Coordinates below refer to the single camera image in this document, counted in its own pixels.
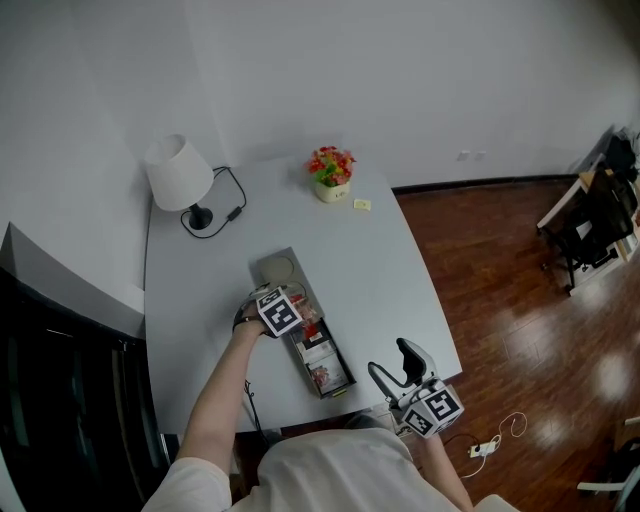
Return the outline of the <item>white shade table lamp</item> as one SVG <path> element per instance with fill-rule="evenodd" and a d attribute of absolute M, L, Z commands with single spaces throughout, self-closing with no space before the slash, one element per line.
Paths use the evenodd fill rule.
<path fill-rule="evenodd" d="M 200 231 L 213 219 L 200 207 L 214 183 L 213 169 L 184 135 L 172 134 L 155 142 L 145 159 L 146 173 L 157 206 L 169 212 L 189 210 L 189 227 Z"/>

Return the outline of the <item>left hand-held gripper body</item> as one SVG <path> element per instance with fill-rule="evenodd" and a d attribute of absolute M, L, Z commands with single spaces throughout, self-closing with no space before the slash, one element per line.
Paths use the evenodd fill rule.
<path fill-rule="evenodd" d="M 279 285 L 269 288 L 264 285 L 251 292 L 240 305 L 234 316 L 233 328 L 252 321 L 260 321 L 264 325 L 265 335 L 279 338 L 301 328 L 303 317 L 286 293 L 285 287 Z"/>

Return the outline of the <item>white frame chair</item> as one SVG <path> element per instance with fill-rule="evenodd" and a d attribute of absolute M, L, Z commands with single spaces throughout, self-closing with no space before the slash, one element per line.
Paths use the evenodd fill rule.
<path fill-rule="evenodd" d="M 613 512 L 640 512 L 640 416 L 616 425 L 604 480 L 582 481 L 576 489 L 583 494 L 607 493 L 615 501 Z"/>

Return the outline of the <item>person's left forearm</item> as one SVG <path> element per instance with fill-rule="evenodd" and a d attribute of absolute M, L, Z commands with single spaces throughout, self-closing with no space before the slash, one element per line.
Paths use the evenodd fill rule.
<path fill-rule="evenodd" d="M 237 326 L 191 412 L 178 457 L 206 460 L 229 472 L 251 352 L 265 331 L 259 321 Z"/>

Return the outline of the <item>black glass cabinet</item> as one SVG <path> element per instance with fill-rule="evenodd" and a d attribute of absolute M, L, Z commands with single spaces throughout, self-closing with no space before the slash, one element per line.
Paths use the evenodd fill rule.
<path fill-rule="evenodd" d="M 27 512 L 141 512 L 169 466 L 145 341 L 3 269 L 0 451 Z"/>

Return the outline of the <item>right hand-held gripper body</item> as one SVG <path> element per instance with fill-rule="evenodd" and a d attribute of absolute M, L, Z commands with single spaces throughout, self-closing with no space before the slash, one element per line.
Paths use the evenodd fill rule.
<path fill-rule="evenodd" d="M 464 406 L 450 384 L 433 377 L 402 396 L 390 411 L 401 427 L 427 439 L 458 420 Z"/>

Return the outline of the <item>potted red and yellow flowers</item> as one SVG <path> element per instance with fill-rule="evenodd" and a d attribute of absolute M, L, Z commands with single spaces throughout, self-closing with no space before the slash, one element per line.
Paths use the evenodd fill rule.
<path fill-rule="evenodd" d="M 316 196 L 324 203 L 334 203 L 350 193 L 350 182 L 356 163 L 352 153 L 336 146 L 314 150 L 306 162 L 313 177 Z"/>

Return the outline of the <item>brown drawer box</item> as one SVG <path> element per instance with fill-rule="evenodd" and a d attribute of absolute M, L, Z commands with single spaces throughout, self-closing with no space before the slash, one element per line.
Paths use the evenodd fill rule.
<path fill-rule="evenodd" d="M 294 251 L 292 248 L 287 248 L 284 250 L 281 250 L 279 252 L 276 252 L 270 256 L 264 257 L 260 260 L 257 261 L 257 270 L 259 272 L 260 278 L 261 278 L 261 283 L 260 286 L 258 288 L 260 288 L 261 286 L 268 286 L 269 288 L 275 288 L 276 286 L 282 285 L 283 287 L 285 287 L 285 291 L 286 293 L 289 295 L 290 299 L 292 300 L 295 296 L 302 296 L 302 297 L 307 297 L 309 299 L 309 301 L 312 303 L 313 307 L 316 309 L 316 311 L 321 315 L 321 319 L 319 321 L 323 321 L 330 334 L 332 335 L 333 339 L 334 336 L 331 333 L 326 320 L 325 320 L 325 313 L 313 291 L 312 286 L 310 285 L 301 265 L 300 262 L 298 261 Z M 289 349 L 290 352 L 292 352 L 295 357 L 298 359 L 298 361 L 301 364 L 301 367 L 303 369 L 303 373 L 304 375 L 307 377 L 307 379 L 309 380 L 309 382 L 311 383 L 312 389 L 314 390 L 314 392 L 316 393 L 314 386 L 312 384 L 311 379 L 309 378 L 309 375 L 307 374 L 303 363 L 301 361 L 301 358 L 299 357 L 295 346 L 293 344 L 293 341 L 291 339 L 291 335 L 297 331 L 300 330 L 302 328 L 306 328 L 307 326 L 304 326 L 302 324 L 301 328 L 295 329 L 293 331 L 290 331 L 289 333 L 286 333 L 284 335 L 282 335 L 280 338 L 283 339 L 285 346 L 287 347 L 287 349 Z M 344 357 L 341 354 L 341 358 L 343 360 L 344 365 L 347 367 L 348 372 L 351 376 L 351 378 L 353 379 L 353 384 L 350 385 L 349 387 L 353 386 L 356 383 L 356 379 L 354 378 L 348 364 L 346 363 Z M 347 387 L 343 393 L 340 393 L 338 396 L 344 394 L 346 392 L 346 390 L 349 388 Z"/>

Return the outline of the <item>person's right forearm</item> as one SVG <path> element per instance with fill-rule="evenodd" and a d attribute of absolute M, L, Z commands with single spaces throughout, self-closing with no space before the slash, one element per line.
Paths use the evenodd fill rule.
<path fill-rule="evenodd" d="M 418 459 L 423 477 L 431 486 L 461 512 L 473 512 L 470 496 L 438 435 L 418 441 Z"/>

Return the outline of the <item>light wooden desk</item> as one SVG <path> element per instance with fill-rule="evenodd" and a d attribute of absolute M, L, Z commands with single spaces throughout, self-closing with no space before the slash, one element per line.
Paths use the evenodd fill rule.
<path fill-rule="evenodd" d="M 613 139 L 620 139 L 622 142 L 628 141 L 630 143 L 631 150 L 635 155 L 633 168 L 639 172 L 638 177 L 631 182 L 638 200 L 638 207 L 631 216 L 634 223 L 633 232 L 615 243 L 617 254 L 623 261 L 628 262 L 640 249 L 640 128 L 637 130 L 631 128 L 615 130 L 614 126 L 610 126 L 596 142 L 595 146 L 581 160 L 572 165 L 571 169 L 578 172 L 577 178 L 561 199 L 536 224 L 536 229 L 541 232 L 542 228 L 548 226 L 559 214 L 567 213 L 569 205 L 586 196 L 596 169 L 600 164 L 604 164 L 607 159 Z"/>

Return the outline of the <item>black chair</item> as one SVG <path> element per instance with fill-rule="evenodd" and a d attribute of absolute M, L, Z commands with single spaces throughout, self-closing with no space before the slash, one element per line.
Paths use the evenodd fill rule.
<path fill-rule="evenodd" d="M 537 230 L 565 260 L 568 294 L 578 288 L 579 270 L 597 271 L 622 259 L 615 243 L 632 234 L 631 216 L 638 207 L 631 178 L 628 172 L 597 169 L 586 196 L 569 205 L 567 213 L 559 214 L 541 232 Z"/>

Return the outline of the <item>person's white shirt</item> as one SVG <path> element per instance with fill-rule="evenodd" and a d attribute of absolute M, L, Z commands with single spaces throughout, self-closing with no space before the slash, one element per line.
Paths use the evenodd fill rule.
<path fill-rule="evenodd" d="M 179 459 L 142 512 L 460 512 L 425 481 L 406 445 L 382 428 L 327 430 L 277 443 L 259 483 L 232 502 L 214 464 Z"/>

